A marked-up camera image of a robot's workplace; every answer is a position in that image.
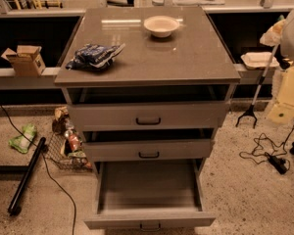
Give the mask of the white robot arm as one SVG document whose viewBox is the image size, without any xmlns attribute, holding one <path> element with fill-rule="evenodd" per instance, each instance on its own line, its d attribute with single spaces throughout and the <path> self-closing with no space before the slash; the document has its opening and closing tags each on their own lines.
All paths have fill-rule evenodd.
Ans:
<svg viewBox="0 0 294 235">
<path fill-rule="evenodd" d="M 280 54 L 291 65 L 273 76 L 272 99 L 266 109 L 267 119 L 276 124 L 286 124 L 294 118 L 294 8 L 283 20 L 271 26 L 261 37 L 264 45 L 278 44 Z"/>
</svg>

